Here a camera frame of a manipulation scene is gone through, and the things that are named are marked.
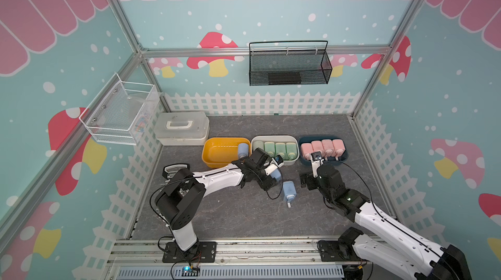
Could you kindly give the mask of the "blue sharpener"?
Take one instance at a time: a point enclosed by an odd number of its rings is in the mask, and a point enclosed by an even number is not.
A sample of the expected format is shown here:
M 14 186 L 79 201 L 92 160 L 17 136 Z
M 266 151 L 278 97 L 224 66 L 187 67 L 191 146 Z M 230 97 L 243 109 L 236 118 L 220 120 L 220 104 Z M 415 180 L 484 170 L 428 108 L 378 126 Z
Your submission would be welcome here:
M 270 176 L 272 178 L 274 178 L 277 182 L 280 182 L 281 178 L 282 178 L 282 175 L 281 175 L 281 171 L 279 169 L 275 169 L 271 174 Z
M 288 208 L 291 208 L 291 203 L 296 199 L 297 192 L 293 181 L 283 183 L 283 199 Z
M 248 143 L 240 143 L 237 146 L 237 157 L 238 159 L 242 159 L 244 157 L 249 156 L 249 144 Z

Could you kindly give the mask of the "pale green sharpener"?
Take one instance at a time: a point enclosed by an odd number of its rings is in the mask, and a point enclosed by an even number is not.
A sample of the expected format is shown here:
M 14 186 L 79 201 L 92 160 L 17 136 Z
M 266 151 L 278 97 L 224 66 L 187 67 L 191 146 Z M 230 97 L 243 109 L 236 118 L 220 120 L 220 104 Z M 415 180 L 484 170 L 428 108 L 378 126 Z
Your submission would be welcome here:
M 261 140 L 257 140 L 253 142 L 253 152 L 256 150 L 264 150 L 264 142 Z

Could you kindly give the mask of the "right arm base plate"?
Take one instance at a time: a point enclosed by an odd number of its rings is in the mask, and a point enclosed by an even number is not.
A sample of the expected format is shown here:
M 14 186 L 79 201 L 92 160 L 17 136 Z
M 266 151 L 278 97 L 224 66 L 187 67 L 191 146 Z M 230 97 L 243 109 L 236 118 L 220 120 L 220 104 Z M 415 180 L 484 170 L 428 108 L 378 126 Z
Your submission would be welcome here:
M 322 262 L 349 261 L 350 250 L 348 246 L 339 241 L 319 240 L 317 250 Z

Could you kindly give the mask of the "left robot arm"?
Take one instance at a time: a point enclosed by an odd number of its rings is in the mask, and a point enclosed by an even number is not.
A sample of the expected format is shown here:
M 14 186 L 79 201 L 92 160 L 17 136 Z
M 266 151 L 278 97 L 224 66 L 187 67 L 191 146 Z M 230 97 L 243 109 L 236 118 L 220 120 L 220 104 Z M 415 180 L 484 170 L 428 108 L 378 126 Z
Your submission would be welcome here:
M 197 173 L 180 169 L 159 190 L 153 209 L 166 222 L 178 250 L 192 255 L 199 243 L 192 220 L 203 198 L 227 187 L 244 187 L 252 181 L 269 191 L 279 183 L 272 175 L 280 175 L 283 165 L 280 154 L 272 157 L 258 148 L 250 156 L 240 157 L 219 169 Z

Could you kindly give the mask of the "teal storage box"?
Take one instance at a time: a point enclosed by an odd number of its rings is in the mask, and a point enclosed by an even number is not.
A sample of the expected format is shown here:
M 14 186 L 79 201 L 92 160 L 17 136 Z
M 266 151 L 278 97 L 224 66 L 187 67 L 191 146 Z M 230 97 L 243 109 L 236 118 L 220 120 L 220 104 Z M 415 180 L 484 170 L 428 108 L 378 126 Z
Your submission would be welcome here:
M 301 147 L 301 145 L 303 143 L 311 143 L 313 141 L 321 141 L 323 139 L 343 141 L 340 137 L 338 137 L 336 135 L 307 135 L 307 136 L 301 137 L 298 140 L 298 144 L 299 144 L 299 147 Z M 348 158 L 349 158 L 349 152 L 348 152 L 348 150 L 345 150 L 343 155 L 339 159 L 336 159 L 335 157 L 329 157 L 326 159 L 326 162 L 329 162 L 330 164 L 335 165 L 335 166 L 339 166 L 339 165 L 341 165 L 342 162 L 346 162 L 348 160 Z M 309 160 L 306 160 L 303 156 L 299 157 L 299 161 L 305 166 L 311 166 L 311 162 Z

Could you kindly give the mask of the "pink sharpener bottom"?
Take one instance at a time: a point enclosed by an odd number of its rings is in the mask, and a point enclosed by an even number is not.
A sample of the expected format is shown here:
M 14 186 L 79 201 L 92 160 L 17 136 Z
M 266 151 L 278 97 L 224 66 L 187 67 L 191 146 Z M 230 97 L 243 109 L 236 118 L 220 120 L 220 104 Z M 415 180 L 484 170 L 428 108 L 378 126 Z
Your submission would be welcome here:
M 322 141 L 312 141 L 311 142 L 313 152 L 321 152 L 322 155 L 325 152 Z

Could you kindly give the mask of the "yellow storage box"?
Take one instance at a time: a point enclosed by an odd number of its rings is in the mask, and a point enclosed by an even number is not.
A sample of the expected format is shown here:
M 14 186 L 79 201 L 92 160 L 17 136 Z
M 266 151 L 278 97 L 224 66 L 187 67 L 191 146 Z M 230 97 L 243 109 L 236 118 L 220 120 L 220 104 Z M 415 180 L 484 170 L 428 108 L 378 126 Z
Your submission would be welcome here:
M 242 137 L 214 137 L 208 139 L 202 151 L 202 161 L 212 169 L 222 168 L 239 159 L 238 146 L 247 145 L 250 151 L 250 141 Z

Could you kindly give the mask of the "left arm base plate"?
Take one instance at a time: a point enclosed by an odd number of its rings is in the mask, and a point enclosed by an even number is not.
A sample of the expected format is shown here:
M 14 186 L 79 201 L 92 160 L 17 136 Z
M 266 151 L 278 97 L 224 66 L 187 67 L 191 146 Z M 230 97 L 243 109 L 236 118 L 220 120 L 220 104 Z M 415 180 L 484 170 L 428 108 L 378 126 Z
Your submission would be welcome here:
M 175 242 L 160 245 L 163 252 L 163 263 L 214 263 L 217 250 L 216 242 L 196 242 L 186 251 L 181 251 Z

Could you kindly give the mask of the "pink sharpener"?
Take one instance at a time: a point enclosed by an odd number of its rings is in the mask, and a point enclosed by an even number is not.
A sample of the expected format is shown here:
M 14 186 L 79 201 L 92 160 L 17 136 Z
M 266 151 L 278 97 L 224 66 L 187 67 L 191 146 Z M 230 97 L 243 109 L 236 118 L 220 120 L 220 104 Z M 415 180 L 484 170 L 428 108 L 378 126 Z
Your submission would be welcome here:
M 301 156 L 303 159 L 310 161 L 311 160 L 311 154 L 314 152 L 313 146 L 311 143 L 302 143 L 300 146 L 301 149 Z
M 311 142 L 313 152 L 321 152 L 322 155 L 325 152 L 322 141 L 312 141 Z
M 324 149 L 324 158 L 331 157 L 335 153 L 335 147 L 333 145 L 333 141 L 331 139 L 323 139 L 322 140 L 322 146 Z
M 334 139 L 334 140 L 332 140 L 332 143 L 333 143 L 333 147 L 334 147 L 333 157 L 337 161 L 339 161 L 346 151 L 344 141 L 342 139 Z

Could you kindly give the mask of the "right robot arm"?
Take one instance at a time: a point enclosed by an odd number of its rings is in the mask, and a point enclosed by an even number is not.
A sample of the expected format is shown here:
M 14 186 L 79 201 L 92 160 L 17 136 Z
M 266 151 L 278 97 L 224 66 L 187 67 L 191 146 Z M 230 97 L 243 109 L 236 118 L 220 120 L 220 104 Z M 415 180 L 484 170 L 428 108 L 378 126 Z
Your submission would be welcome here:
M 380 244 L 351 227 L 338 239 L 347 255 L 355 254 L 402 279 L 471 279 L 467 258 L 459 248 L 442 247 L 387 215 L 369 197 L 348 189 L 334 166 L 316 161 L 311 173 L 301 174 L 300 180 L 302 187 L 319 191 L 328 208 L 383 240 Z

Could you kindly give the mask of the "green sharpener bottom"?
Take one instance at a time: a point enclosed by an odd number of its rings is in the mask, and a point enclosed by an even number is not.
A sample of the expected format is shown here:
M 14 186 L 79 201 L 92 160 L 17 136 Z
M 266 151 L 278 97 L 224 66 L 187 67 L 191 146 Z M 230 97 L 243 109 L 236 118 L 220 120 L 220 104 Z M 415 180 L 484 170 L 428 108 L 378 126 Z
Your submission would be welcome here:
M 275 155 L 282 157 L 283 160 L 288 159 L 287 146 L 285 143 L 283 142 L 275 143 Z

